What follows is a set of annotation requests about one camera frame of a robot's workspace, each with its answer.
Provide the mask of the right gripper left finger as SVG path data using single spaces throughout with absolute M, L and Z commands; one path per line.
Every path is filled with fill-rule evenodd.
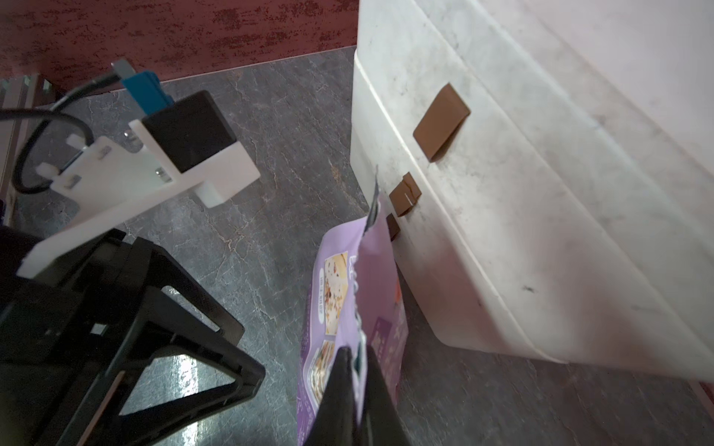
M 317 416 L 304 445 L 356 445 L 356 403 L 353 355 L 349 347 L 338 350 Z

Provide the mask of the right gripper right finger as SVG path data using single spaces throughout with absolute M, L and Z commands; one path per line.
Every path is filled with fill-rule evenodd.
M 356 431 L 357 444 L 409 446 L 409 439 L 392 403 L 377 354 L 371 346 L 367 348 L 366 354 L 366 394 L 360 427 Z

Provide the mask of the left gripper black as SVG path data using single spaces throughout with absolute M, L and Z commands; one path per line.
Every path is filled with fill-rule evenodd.
M 1 229 L 2 444 L 152 445 L 258 394 L 266 370 L 236 347 L 245 327 L 165 248 L 124 237 L 110 230 L 37 282 L 16 271 L 38 239 Z M 141 377 L 169 364 L 172 393 L 132 408 Z

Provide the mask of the purple oats bag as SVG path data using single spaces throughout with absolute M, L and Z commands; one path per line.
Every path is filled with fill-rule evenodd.
M 366 394 L 371 346 L 396 409 L 408 336 L 403 293 L 392 251 L 389 212 L 379 190 L 369 213 L 340 224 L 321 241 L 313 265 L 300 350 L 297 442 L 304 445 L 342 347 L 353 355 L 356 431 Z

